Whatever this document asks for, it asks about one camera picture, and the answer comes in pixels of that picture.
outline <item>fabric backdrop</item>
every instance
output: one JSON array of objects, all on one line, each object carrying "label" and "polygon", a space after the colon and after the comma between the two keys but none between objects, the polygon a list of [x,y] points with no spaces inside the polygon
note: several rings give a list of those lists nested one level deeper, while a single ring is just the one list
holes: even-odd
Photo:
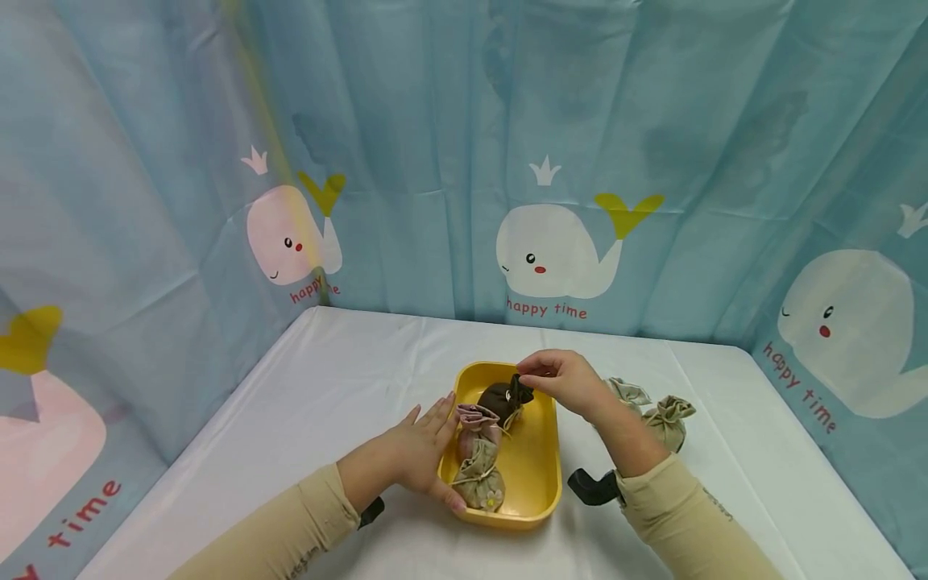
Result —
[{"label": "fabric backdrop", "polygon": [[74,577],[328,298],[738,344],[928,578],[926,16],[3,3],[0,575]]}]

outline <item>black clip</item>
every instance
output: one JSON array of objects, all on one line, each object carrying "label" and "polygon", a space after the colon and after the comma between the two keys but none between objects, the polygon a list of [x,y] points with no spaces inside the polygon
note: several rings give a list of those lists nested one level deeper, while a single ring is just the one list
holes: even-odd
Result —
[{"label": "black clip", "polygon": [[567,484],[574,495],[588,506],[602,506],[616,498],[623,500],[619,484],[615,481],[615,475],[611,471],[607,471],[602,479],[596,481],[586,470],[580,469],[571,474],[567,479]]},{"label": "black clip", "polygon": [[357,529],[361,529],[369,523],[377,519],[377,516],[383,513],[383,510],[386,508],[386,504],[383,503],[383,500],[380,499],[380,496],[377,496],[377,499],[371,502],[367,509],[361,512],[361,523],[358,524]]}]

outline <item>yellow tray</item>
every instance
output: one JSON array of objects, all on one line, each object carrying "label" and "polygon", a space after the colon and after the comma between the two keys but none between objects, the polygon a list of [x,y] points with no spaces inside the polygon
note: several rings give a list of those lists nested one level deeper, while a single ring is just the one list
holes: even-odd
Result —
[{"label": "yellow tray", "polygon": [[[478,362],[458,374],[458,403],[476,403],[495,382],[509,383],[516,373],[509,363]],[[531,530],[540,525],[561,500],[561,451],[554,399],[535,391],[535,400],[522,408],[512,426],[512,437],[503,435],[496,466],[506,482],[506,498],[496,513],[468,509],[458,517],[470,523],[505,530]],[[460,468],[457,437],[438,464],[438,475],[451,483]]]}]

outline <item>cartoon whale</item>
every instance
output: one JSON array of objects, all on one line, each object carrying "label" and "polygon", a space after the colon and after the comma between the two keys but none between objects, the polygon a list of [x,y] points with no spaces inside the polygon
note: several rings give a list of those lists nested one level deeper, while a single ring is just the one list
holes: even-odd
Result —
[{"label": "cartoon whale", "polygon": [[906,373],[915,295],[876,251],[838,250],[810,262],[790,287],[777,326],[796,358],[861,417],[885,419],[928,395],[928,367]]},{"label": "cartoon whale", "polygon": [[632,211],[610,193],[595,201],[615,230],[602,260],[583,222],[565,207],[537,203],[506,214],[496,234],[496,261],[512,291],[533,298],[596,298],[612,285],[623,240],[664,198],[650,196]]},{"label": "cartoon whale", "polygon": [[251,205],[246,218],[254,259],[268,279],[280,286],[308,277],[319,265],[320,247],[326,274],[342,268],[342,246],[329,216],[344,187],[344,176],[333,175],[321,190],[306,174],[300,172],[298,176],[325,216],[322,233],[305,197],[292,186],[265,192]]},{"label": "cartoon whale", "polygon": [[0,368],[29,377],[37,408],[35,420],[0,415],[0,561],[81,480],[106,443],[97,411],[46,368],[61,319],[57,306],[36,308],[0,336]]}]

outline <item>beige sleeve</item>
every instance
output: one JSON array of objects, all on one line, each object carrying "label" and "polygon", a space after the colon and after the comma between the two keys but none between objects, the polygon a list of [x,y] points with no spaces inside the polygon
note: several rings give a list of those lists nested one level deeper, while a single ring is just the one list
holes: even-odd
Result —
[{"label": "beige sleeve", "polygon": [[292,580],[359,522],[338,468],[329,465],[236,523],[169,580]]},{"label": "beige sleeve", "polygon": [[747,532],[676,455],[648,473],[616,474],[623,512],[677,580],[781,580]]}]

